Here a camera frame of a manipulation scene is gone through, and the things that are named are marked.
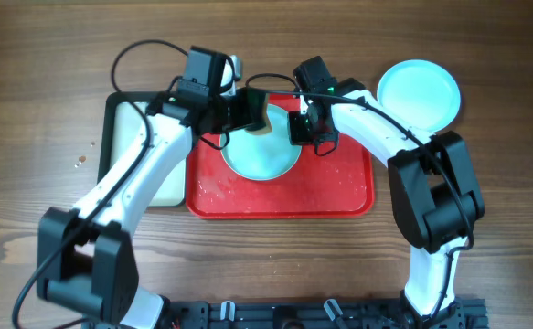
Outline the light blue plate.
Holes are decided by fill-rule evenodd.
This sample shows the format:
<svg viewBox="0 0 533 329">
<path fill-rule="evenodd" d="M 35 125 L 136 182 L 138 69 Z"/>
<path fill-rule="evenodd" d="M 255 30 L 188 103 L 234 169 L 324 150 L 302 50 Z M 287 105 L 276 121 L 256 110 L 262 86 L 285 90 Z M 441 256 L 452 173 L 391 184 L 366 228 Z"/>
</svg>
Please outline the light blue plate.
<svg viewBox="0 0 533 329">
<path fill-rule="evenodd" d="M 377 100 L 413 126 L 432 133 L 454 121 L 461 109 L 461 92 L 443 67 L 423 59 L 395 64 L 380 78 Z"/>
</svg>

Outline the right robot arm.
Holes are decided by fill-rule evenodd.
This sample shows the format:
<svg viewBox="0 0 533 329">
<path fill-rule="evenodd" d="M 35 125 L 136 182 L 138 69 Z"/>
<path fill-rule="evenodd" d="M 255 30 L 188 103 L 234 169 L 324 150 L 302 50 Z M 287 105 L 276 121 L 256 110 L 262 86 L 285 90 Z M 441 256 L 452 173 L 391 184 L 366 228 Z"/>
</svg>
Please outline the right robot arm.
<svg viewBox="0 0 533 329">
<path fill-rule="evenodd" d="M 405 303 L 423 324 L 453 304 L 460 254 L 474 245 L 485 203 L 466 144 L 436 134 L 383 107 L 359 81 L 297 78 L 301 111 L 290 123 L 300 144 L 335 143 L 340 134 L 368 149 L 388 169 L 392 213 L 410 243 Z"/>
</svg>

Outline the green yellow sponge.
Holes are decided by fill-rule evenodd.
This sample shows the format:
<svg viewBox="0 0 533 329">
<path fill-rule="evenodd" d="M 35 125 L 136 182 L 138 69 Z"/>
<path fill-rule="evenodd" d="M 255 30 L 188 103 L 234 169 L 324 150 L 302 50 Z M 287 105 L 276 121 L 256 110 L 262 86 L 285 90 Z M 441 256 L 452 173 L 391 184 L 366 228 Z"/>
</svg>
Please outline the green yellow sponge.
<svg viewBox="0 0 533 329">
<path fill-rule="evenodd" d="M 245 132 L 249 133 L 250 135 L 260 136 L 260 135 L 271 133 L 272 127 L 269 124 L 265 124 L 264 126 L 258 129 L 246 129 Z"/>
</svg>

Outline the pale green plate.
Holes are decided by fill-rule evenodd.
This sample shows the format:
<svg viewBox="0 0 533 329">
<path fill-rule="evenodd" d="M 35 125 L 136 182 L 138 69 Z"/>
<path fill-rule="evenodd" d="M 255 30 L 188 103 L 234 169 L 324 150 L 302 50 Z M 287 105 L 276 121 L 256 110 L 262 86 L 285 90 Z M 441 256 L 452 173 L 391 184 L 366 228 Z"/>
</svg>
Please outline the pale green plate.
<svg viewBox="0 0 533 329">
<path fill-rule="evenodd" d="M 302 147 L 290 143 L 289 115 L 285 109 L 269 104 L 267 114 L 272 130 L 254 134 L 237 130 L 219 143 L 223 159 L 237 175 L 253 181 L 268 181 L 286 174 L 297 163 Z"/>
</svg>

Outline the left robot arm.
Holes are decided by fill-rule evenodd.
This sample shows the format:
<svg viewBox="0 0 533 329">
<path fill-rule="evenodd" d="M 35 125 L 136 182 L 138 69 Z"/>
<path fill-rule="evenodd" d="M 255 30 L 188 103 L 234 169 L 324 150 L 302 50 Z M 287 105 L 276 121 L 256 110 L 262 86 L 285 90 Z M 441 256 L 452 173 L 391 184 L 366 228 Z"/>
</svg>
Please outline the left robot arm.
<svg viewBox="0 0 533 329">
<path fill-rule="evenodd" d="M 133 235 L 166 177 L 205 134 L 266 125 L 266 92 L 201 96 L 161 91 L 136 112 L 131 146 L 71 209 L 40 219 L 37 296 L 121 328 L 159 328 L 169 301 L 139 285 Z"/>
</svg>

